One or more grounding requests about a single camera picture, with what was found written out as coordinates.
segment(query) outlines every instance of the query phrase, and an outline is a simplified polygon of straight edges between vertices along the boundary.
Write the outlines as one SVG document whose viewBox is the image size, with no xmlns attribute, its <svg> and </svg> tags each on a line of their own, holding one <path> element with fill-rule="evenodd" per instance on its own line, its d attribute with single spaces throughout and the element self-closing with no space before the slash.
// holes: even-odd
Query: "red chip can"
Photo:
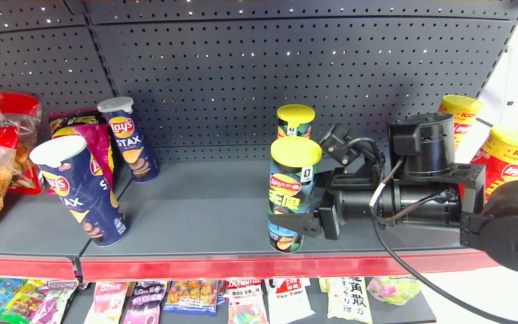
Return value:
<svg viewBox="0 0 518 324">
<path fill-rule="evenodd" d="M 455 150 L 461 143 L 469 128 L 477 119 L 477 113 L 483 108 L 483 103 L 477 99 L 447 94 L 443 96 L 441 105 L 438 109 L 440 113 L 450 113 L 453 115 Z"/>
<path fill-rule="evenodd" d="M 485 199 L 502 184 L 518 180 L 518 127 L 497 124 L 471 163 L 485 164 Z"/>
</svg>

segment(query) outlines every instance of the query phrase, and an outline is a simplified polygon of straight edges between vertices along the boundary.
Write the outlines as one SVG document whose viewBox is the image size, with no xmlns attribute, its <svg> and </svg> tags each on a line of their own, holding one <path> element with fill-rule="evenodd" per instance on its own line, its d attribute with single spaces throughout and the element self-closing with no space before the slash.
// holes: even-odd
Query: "store shelf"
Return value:
<svg viewBox="0 0 518 324">
<path fill-rule="evenodd" d="M 131 176 L 118 173 L 116 195 Z M 0 215 L 0 277 L 74 279 L 73 260 L 89 242 L 55 195 L 8 195 Z"/>
<path fill-rule="evenodd" d="M 87 316 L 87 312 L 93 301 L 93 288 L 91 285 L 85 291 L 78 292 L 71 302 L 71 305 L 63 320 L 63 324 L 81 324 Z M 339 324 L 346 323 L 343 319 L 327 318 L 327 294 L 319 291 L 319 284 L 316 279 L 311 279 L 311 286 L 307 287 L 311 309 L 315 315 L 298 320 L 296 324 Z M 267 298 L 264 298 L 265 306 L 269 307 Z M 374 324 L 420 324 L 434 323 L 436 318 L 431 311 L 429 304 L 422 293 L 411 299 L 403 306 L 394 306 L 382 303 L 369 295 L 369 307 Z M 216 317 L 191 316 L 171 313 L 162 313 L 160 323 L 183 323 L 183 324 L 225 324 L 228 322 L 228 306 L 218 306 Z"/>
<path fill-rule="evenodd" d="M 324 159 L 320 170 L 337 166 Z M 333 277 L 405 273 L 376 240 L 370 220 L 344 226 L 339 241 L 306 238 L 299 253 L 274 252 L 267 234 L 269 161 L 164 164 L 158 178 L 131 183 L 120 199 L 131 216 L 127 237 L 89 244 L 86 281 L 229 277 Z M 496 266 L 462 248 L 453 231 L 390 228 L 383 237 L 419 271 Z"/>
</svg>

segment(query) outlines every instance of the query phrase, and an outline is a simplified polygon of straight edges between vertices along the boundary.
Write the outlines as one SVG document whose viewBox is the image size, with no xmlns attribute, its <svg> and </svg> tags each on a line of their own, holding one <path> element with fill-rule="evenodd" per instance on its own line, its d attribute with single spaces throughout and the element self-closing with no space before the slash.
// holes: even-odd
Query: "blue chip can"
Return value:
<svg viewBox="0 0 518 324">
<path fill-rule="evenodd" d="M 158 175 L 159 169 L 143 139 L 132 105 L 132 98 L 117 97 L 101 101 L 97 109 L 107 119 L 133 180 L 148 182 Z"/>
<path fill-rule="evenodd" d="M 129 223 L 84 137 L 66 135 L 35 147 L 31 160 L 97 246 L 121 241 Z"/>
</svg>

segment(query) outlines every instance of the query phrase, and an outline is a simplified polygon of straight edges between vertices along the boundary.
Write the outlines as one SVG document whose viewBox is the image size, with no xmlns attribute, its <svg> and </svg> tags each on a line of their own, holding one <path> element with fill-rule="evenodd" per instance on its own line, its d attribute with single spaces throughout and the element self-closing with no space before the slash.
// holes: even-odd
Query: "lay's stax can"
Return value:
<svg viewBox="0 0 518 324">
<path fill-rule="evenodd" d="M 317 164 L 323 152 L 304 137 L 282 137 L 271 145 L 269 214 L 311 212 Z M 282 253 L 297 252 L 303 236 L 269 222 L 269 242 Z"/>
<path fill-rule="evenodd" d="M 453 115 L 455 150 L 461 143 L 469 128 L 477 119 L 477 113 L 483 108 L 483 103 L 477 99 L 447 94 L 442 97 L 441 105 L 438 109 L 440 113 L 450 113 Z"/>
<path fill-rule="evenodd" d="M 129 224 L 84 137 L 51 139 L 29 157 L 97 246 L 116 244 L 126 236 Z"/>
<path fill-rule="evenodd" d="M 315 111 L 301 104 L 288 104 L 277 109 L 277 138 L 300 136 L 309 138 Z"/>
<path fill-rule="evenodd" d="M 131 177 L 135 182 L 143 183 L 155 178 L 159 174 L 159 169 L 147 143 L 143 140 L 143 133 L 131 108 L 132 105 L 132 98 L 117 97 L 101 101 L 97 105 L 97 110 L 107 119 L 119 151 L 131 170 Z"/>
<path fill-rule="evenodd" d="M 485 198 L 505 182 L 518 180 L 518 128 L 497 124 L 471 163 L 485 164 Z"/>
</svg>

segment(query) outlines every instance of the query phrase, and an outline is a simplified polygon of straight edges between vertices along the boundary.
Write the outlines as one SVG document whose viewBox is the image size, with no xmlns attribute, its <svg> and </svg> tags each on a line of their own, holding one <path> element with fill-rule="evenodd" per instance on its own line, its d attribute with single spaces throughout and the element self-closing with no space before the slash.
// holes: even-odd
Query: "black cable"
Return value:
<svg viewBox="0 0 518 324">
<path fill-rule="evenodd" d="M 400 165 L 401 164 L 398 163 L 395 166 L 395 168 L 394 168 L 395 171 L 396 171 L 397 168 L 399 168 Z M 502 317 L 493 315 L 493 314 L 485 312 L 485 311 L 483 311 L 483 310 L 481 310 L 479 308 L 471 306 L 470 304 L 467 304 L 464 301 L 454 297 L 450 293 L 447 293 L 446 291 L 440 289 L 440 287 L 438 287 L 434 283 L 430 282 L 429 279 L 423 277 L 421 274 L 419 274 L 419 272 L 417 272 L 415 269 L 413 269 L 413 267 L 411 267 L 405 261 L 403 261 L 403 259 L 401 259 L 401 257 L 399 257 L 397 255 L 397 253 L 395 253 L 393 250 L 391 250 L 391 248 L 389 246 L 387 246 L 386 242 L 381 237 L 380 228 L 379 228 L 379 222 L 382 219 L 379 216 L 377 216 L 377 209 L 378 209 L 377 203 L 375 203 L 373 206 L 370 206 L 371 217 L 373 219 L 373 222 L 372 222 L 373 223 L 373 230 L 375 232 L 375 235 L 377 236 L 377 240 L 379 240 L 380 244 L 383 246 L 383 248 L 389 254 L 389 256 L 391 256 L 393 258 L 393 260 L 397 261 L 397 263 L 399 263 L 401 265 L 401 267 L 403 267 L 411 275 L 415 276 L 415 278 L 417 278 L 419 281 L 421 281 L 427 287 L 433 289 L 436 293 L 438 293 L 442 297 L 448 299 L 449 301 L 451 301 L 452 303 L 454 303 L 454 304 L 456 304 L 456 305 L 458 305 L 460 307 L 463 307 L 464 309 L 466 309 L 469 312 L 472 312 L 473 314 L 476 314 L 476 315 L 481 316 L 481 317 L 483 317 L 483 318 L 485 318 L 487 320 L 492 320 L 493 322 L 497 322 L 497 323 L 500 323 L 500 324 L 518 324 L 517 320 L 511 320 L 511 319 L 502 318 Z"/>
<path fill-rule="evenodd" d="M 375 156 L 375 159 L 377 160 L 377 163 L 379 164 L 379 178 L 383 178 L 383 172 L 385 170 L 385 160 L 379 151 L 379 147 L 377 146 L 377 143 L 368 137 L 357 137 L 352 139 L 351 141 L 347 142 L 345 145 L 348 147 L 352 147 L 353 145 L 357 144 L 358 142 L 368 142 L 371 145 L 371 149 L 373 149 L 373 155 Z"/>
<path fill-rule="evenodd" d="M 403 216 L 407 215 L 408 213 L 414 211 L 415 209 L 419 208 L 421 205 L 425 205 L 429 201 L 433 201 L 433 200 L 435 200 L 435 199 L 437 199 L 439 197 L 441 197 L 441 193 L 432 193 L 432 194 L 430 194 L 430 195 L 428 195 L 426 197 L 423 197 L 423 198 L 419 199 L 418 201 L 415 201 L 411 205 L 401 209 L 394 216 L 385 217 L 385 218 L 382 218 L 382 220 L 383 221 L 391 221 L 391 220 L 400 219 L 401 217 L 403 217 Z"/>
</svg>

